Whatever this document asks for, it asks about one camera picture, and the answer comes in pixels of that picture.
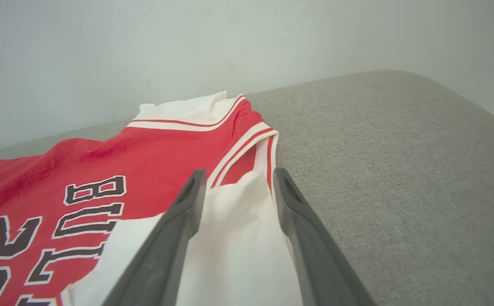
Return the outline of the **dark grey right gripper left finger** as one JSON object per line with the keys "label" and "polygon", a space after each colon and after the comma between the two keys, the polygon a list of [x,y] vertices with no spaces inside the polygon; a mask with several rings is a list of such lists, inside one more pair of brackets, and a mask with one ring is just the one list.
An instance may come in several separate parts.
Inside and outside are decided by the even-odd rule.
{"label": "dark grey right gripper left finger", "polygon": [[200,228],[206,171],[195,170],[105,298],[105,306],[174,306],[187,245]]}

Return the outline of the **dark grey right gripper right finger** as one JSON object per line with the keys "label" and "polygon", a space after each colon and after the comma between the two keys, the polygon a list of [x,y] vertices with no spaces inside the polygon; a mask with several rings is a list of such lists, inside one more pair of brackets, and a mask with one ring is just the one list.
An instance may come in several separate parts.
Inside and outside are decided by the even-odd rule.
{"label": "dark grey right gripper right finger", "polygon": [[285,168],[273,172],[280,228],[289,239],[305,306],[373,306],[366,287]]}

